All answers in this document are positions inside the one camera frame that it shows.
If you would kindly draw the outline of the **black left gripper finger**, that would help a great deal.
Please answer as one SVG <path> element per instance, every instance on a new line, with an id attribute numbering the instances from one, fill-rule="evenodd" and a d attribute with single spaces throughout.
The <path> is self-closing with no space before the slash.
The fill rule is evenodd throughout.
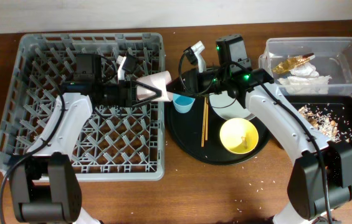
<path id="1" fill-rule="evenodd" d="M 139 82 L 139 81 L 137 81 L 137 80 L 132 80 L 132 81 L 131 81 L 131 85 L 132 85 L 133 87 L 140 86 L 140 87 L 142 87 L 142 88 L 144 88 L 144 89 L 153 91 L 153 92 L 155 92 L 155 93 L 161 93 L 161 90 L 160 90 L 160 89 L 157 89 L 157 88 L 155 88 L 155 87 L 149 86 L 149 85 L 144 84 L 144 83 L 142 83 L 142 82 Z"/>
<path id="2" fill-rule="evenodd" d="M 153 92 L 153 95 L 136 95 L 131 101 L 131 107 L 141 107 L 147 104 L 150 104 L 153 100 L 156 100 L 161 97 L 161 93 Z"/>

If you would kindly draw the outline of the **pink plastic cup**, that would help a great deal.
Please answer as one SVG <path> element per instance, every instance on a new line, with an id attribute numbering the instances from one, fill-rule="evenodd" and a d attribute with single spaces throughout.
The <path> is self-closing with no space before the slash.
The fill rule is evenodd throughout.
<path id="1" fill-rule="evenodd" d="M 161 96 L 157 99 L 154 99 L 153 101 L 169 102 L 173 100 L 173 94 L 168 92 L 166 89 L 166 85 L 171 82 L 171 75 L 168 71 L 140 77 L 137 79 L 137 81 L 161 91 Z M 137 86 L 136 96 L 139 100 L 144 100 L 154 95 L 155 92 L 147 88 Z"/>

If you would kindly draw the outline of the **blue plastic cup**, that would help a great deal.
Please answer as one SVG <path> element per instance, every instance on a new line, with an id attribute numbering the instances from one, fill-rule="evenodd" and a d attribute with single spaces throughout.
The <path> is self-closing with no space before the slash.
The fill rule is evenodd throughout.
<path id="1" fill-rule="evenodd" d="M 178 95 L 178 94 L 173 94 L 173 105 L 175 110 L 178 113 L 187 113 L 191 110 L 193 104 L 195 102 L 194 98 L 183 96 L 183 95 Z"/>

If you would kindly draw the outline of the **yellow bowl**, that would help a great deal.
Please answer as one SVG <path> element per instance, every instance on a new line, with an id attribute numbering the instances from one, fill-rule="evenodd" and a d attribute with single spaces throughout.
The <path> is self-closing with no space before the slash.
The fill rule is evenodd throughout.
<path id="1" fill-rule="evenodd" d="M 219 137 L 224 148 L 233 154 L 248 154 L 259 142 L 257 128 L 242 118 L 227 120 L 220 128 Z"/>

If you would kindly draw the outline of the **brown Nescafe Gold wrapper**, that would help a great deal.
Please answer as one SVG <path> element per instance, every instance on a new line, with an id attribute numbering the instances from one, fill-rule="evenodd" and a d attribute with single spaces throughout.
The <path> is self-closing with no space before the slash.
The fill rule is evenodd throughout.
<path id="1" fill-rule="evenodd" d="M 285 61 L 280 62 L 276 67 L 274 67 L 272 69 L 272 72 L 276 73 L 276 74 L 283 74 L 283 73 L 289 72 L 290 70 L 292 70 L 294 68 L 297 68 L 297 67 L 303 65 L 304 63 L 309 62 L 310 60 L 312 60 L 314 58 L 315 58 L 314 53 L 290 57 L 290 58 L 286 59 Z"/>

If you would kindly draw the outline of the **food scraps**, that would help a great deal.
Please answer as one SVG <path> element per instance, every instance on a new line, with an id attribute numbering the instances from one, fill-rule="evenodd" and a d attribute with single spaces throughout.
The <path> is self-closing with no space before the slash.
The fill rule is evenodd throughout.
<path id="1" fill-rule="evenodd" d="M 333 142 L 345 141 L 352 143 L 352 129 L 350 122 L 344 115 L 336 114 L 336 110 L 306 104 L 298 112 L 319 132 L 329 137 Z"/>

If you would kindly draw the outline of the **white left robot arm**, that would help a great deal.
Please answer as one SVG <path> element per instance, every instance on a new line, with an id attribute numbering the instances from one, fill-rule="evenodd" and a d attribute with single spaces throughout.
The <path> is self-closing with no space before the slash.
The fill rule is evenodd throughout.
<path id="1" fill-rule="evenodd" d="M 16 219 L 21 223 L 98 223 L 82 208 L 82 191 L 70 161 L 93 105 L 138 107 L 161 95 L 161 90 L 136 80 L 63 82 L 40 138 L 4 177 L 10 184 Z"/>

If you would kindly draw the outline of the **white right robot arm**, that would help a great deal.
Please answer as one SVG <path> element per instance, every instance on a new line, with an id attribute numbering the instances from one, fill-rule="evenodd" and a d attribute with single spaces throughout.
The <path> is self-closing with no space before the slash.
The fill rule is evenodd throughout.
<path id="1" fill-rule="evenodd" d="M 192 69 L 179 75 L 183 89 L 194 98 L 227 90 L 257 117 L 288 154 L 292 174 L 289 202 L 271 223 L 333 223 L 331 210 L 352 201 L 352 147 L 333 142 L 314 128 L 283 96 L 263 69 Z"/>

